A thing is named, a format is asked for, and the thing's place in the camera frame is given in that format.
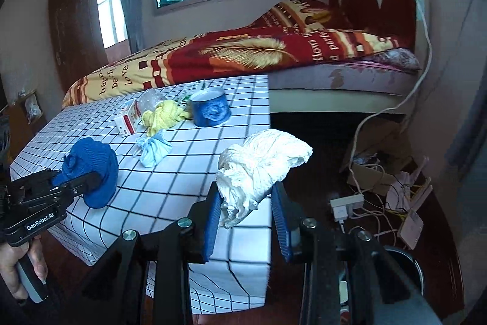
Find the bed mattress and frame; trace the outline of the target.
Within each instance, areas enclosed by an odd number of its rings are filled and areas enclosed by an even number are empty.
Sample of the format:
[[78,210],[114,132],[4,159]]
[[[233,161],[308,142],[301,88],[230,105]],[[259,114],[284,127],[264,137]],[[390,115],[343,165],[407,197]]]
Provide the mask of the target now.
[[353,112],[373,114],[406,98],[422,72],[407,49],[343,63],[322,63],[268,74],[272,113]]

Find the clear plastic bag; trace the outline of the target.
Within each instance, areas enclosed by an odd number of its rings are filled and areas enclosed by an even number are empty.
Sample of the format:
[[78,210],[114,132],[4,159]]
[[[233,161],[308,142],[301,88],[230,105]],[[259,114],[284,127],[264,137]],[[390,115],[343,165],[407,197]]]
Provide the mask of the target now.
[[160,90],[148,89],[143,91],[141,96],[136,100],[139,114],[144,114],[146,111],[154,111],[159,103],[166,100],[166,97]]

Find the short blue paper cup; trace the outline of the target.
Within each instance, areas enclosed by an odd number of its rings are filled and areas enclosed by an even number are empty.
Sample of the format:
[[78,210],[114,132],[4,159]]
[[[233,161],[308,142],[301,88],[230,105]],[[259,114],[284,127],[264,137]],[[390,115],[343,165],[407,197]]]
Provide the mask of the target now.
[[227,96],[221,87],[209,87],[195,92],[190,96],[190,106],[197,127],[214,127],[231,117]]

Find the blue knitted cloth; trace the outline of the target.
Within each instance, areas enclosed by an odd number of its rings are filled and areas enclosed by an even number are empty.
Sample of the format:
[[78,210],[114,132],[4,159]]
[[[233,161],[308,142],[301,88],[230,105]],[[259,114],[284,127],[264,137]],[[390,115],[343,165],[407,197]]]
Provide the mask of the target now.
[[101,209],[116,193],[118,171],[116,153],[109,144],[83,138],[65,155],[60,173],[52,178],[51,184],[58,186],[96,173],[95,184],[83,194],[83,200],[89,208]]

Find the red heart headboard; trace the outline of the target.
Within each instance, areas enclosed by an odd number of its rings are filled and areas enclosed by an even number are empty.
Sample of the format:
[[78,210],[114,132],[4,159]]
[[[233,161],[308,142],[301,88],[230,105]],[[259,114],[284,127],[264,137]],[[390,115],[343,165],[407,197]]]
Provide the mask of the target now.
[[406,49],[416,52],[423,41],[417,38],[424,33],[421,27],[424,0],[328,0],[340,10],[355,30],[374,35],[393,35]]

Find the red white milk carton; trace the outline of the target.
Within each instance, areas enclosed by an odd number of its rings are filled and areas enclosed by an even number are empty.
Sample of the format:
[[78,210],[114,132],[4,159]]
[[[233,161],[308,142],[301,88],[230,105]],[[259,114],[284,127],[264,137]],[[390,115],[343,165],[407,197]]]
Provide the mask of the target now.
[[126,101],[114,118],[119,134],[122,137],[134,134],[140,117],[141,113],[137,100]]

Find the brown wooden door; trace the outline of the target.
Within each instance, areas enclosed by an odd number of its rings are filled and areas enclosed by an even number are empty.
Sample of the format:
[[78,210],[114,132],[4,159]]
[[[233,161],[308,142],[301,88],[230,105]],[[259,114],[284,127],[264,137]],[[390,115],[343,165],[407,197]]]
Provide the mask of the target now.
[[108,64],[96,0],[48,0],[50,38],[62,89]]

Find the yellow knotted cloth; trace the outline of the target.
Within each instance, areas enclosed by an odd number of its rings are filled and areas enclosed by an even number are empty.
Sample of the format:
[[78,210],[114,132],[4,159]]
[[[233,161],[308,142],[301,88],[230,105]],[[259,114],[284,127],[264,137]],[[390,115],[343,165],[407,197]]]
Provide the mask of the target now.
[[178,122],[188,120],[190,117],[191,113],[176,101],[164,100],[153,111],[145,111],[142,114],[142,123],[146,128],[147,136],[152,137],[160,130],[170,129]]

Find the white wifi router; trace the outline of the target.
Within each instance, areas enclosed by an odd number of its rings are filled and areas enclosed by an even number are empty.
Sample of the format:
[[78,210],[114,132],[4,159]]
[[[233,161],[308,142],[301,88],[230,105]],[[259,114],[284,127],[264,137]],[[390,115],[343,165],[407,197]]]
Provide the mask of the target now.
[[428,163],[429,158],[424,156],[421,164],[411,173],[401,171],[394,175],[394,183],[389,186],[386,195],[385,209],[402,219],[397,235],[410,250],[417,246],[423,229],[423,221],[418,211],[433,192],[429,176],[425,182],[417,184],[423,168]]

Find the white tissue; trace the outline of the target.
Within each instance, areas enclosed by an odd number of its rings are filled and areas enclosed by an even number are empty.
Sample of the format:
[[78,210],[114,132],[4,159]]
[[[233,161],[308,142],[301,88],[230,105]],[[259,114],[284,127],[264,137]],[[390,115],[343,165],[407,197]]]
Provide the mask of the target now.
[[219,155],[215,182],[222,197],[219,225],[240,224],[281,182],[291,168],[309,161],[313,148],[292,134],[266,129],[233,144]]

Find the white grid tablecloth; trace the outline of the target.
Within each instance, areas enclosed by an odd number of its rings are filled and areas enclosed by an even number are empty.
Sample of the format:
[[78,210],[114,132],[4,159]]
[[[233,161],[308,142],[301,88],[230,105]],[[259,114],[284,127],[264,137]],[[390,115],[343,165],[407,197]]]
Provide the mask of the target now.
[[[154,167],[139,162],[136,140],[145,135],[143,128],[127,137],[116,130],[114,118],[125,103],[122,96],[64,109],[14,159],[11,174],[17,179],[60,168],[81,138],[107,143],[115,151],[119,173],[111,202],[94,210],[75,199],[66,219],[50,230],[85,264],[93,265],[123,231],[156,232],[185,217],[208,193],[219,155],[270,125],[266,76],[209,79],[205,85],[225,91],[230,118],[209,128],[199,128],[190,120],[176,124],[164,135],[171,153]],[[263,200],[242,223],[218,231],[210,261],[190,268],[195,314],[262,307],[271,265],[271,224],[271,202]]]

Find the light blue face mask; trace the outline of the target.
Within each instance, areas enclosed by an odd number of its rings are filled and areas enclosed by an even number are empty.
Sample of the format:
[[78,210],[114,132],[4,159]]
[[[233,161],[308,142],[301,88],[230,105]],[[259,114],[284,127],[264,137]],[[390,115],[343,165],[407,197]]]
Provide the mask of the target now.
[[171,153],[173,146],[165,139],[164,133],[161,129],[152,137],[141,137],[135,141],[135,155],[143,167],[154,168]]

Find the red yellow quilt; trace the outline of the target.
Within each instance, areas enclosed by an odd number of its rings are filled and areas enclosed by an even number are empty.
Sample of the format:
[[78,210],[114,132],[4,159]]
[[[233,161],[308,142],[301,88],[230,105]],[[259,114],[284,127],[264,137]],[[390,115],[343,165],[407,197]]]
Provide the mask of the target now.
[[354,30],[338,8],[281,1],[248,26],[163,41],[79,78],[62,106],[150,88],[336,63],[404,47],[398,35]]

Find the wooden tv cabinet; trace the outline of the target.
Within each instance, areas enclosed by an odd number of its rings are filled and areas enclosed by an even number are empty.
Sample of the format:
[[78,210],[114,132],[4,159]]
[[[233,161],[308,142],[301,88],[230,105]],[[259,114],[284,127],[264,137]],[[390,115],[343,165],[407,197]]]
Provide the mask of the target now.
[[19,96],[2,114],[9,117],[10,156],[15,159],[36,134],[46,126],[46,116],[37,100],[36,90]]

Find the green white small box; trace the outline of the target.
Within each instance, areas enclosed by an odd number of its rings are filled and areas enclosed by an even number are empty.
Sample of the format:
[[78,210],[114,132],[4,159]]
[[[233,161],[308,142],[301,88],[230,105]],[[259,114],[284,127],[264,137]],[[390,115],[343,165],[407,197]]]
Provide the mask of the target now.
[[191,83],[186,83],[179,97],[177,98],[177,103],[179,105],[186,105],[190,100],[191,95],[205,88],[205,80],[198,80]]

